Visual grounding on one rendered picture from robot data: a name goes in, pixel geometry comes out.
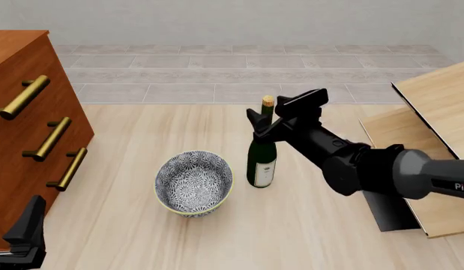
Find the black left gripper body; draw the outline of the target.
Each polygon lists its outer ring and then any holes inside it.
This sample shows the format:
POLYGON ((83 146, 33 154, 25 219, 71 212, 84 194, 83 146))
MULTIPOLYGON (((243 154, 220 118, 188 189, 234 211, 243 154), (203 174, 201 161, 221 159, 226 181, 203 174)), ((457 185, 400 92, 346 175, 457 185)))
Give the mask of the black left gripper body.
POLYGON ((0 270, 39 269, 46 256, 46 246, 18 247, 15 251, 0 251, 0 270))

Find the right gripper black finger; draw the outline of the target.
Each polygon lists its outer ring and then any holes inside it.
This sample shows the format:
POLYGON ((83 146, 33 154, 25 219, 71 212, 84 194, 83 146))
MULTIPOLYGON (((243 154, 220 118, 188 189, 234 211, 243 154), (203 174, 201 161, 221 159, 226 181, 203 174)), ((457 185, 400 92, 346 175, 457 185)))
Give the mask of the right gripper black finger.
POLYGON ((273 118, 273 108, 263 107, 260 114, 255 112, 253 109, 247 109, 246 114, 248 120, 253 126, 254 132, 260 134, 270 127, 273 118))

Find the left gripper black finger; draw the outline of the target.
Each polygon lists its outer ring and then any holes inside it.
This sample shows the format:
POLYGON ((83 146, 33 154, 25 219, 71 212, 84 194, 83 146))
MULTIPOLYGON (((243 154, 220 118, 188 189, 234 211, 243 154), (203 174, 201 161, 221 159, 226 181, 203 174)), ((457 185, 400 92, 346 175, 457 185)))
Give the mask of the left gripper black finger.
POLYGON ((43 222, 46 200, 34 195, 17 222, 3 235, 11 247, 45 247, 43 222))

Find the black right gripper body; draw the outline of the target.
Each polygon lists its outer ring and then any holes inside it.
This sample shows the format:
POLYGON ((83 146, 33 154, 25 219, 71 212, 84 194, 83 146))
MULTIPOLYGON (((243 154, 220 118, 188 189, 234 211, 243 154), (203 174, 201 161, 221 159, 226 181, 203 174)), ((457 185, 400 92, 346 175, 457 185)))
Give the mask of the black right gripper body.
POLYGON ((270 127, 261 133, 253 132, 253 139, 258 143, 276 143, 287 141, 294 134, 294 125, 296 120, 285 120, 279 118, 270 127))

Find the dark green wine bottle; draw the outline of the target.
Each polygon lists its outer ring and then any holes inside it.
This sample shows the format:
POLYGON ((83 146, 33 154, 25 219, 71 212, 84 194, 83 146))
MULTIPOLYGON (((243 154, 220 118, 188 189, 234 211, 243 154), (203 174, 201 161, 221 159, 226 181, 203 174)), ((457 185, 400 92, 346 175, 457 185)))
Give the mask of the dark green wine bottle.
MULTIPOLYGON (((274 97, 266 95, 262 98, 262 107, 272 107, 274 114, 274 97)), ((247 180, 255 188, 266 188, 274 179, 277 161, 275 143, 253 141, 247 154, 247 180)))

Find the pale wooden wine rack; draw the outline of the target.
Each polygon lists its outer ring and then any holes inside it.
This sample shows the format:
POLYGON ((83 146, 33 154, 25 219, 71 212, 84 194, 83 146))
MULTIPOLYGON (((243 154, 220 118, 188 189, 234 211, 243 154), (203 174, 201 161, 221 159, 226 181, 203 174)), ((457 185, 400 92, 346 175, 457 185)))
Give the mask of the pale wooden wine rack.
MULTIPOLYGON (((464 62, 392 87, 407 106, 361 119, 373 146, 401 143, 433 159, 464 159, 464 62)), ((464 233, 464 199, 432 193, 406 202, 428 238, 464 233)))

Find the wooden cabinet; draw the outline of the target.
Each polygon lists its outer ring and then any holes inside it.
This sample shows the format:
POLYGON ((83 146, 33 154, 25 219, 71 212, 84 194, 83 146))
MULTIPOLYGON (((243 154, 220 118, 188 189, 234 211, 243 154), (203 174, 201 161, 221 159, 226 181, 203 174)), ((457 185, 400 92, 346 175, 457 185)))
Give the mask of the wooden cabinet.
POLYGON ((8 248, 3 235, 15 224, 34 195, 52 204, 60 191, 46 186, 57 182, 72 161, 68 152, 85 148, 94 131, 45 30, 0 30, 0 108, 20 92, 24 80, 40 75, 49 85, 14 119, 0 116, 0 251, 8 248), (48 122, 72 120, 45 161, 22 157, 37 150, 52 131, 48 122))

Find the blue white patterned bowl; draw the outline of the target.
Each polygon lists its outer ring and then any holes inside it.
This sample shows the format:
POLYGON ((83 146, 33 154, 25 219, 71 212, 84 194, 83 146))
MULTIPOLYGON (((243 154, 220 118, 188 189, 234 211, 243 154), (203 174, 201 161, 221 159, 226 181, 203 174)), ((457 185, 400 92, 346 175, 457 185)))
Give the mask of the blue white patterned bowl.
POLYGON ((183 218, 201 218, 216 211, 230 195, 233 172, 218 154, 191 150, 168 159, 154 181, 156 198, 183 218))

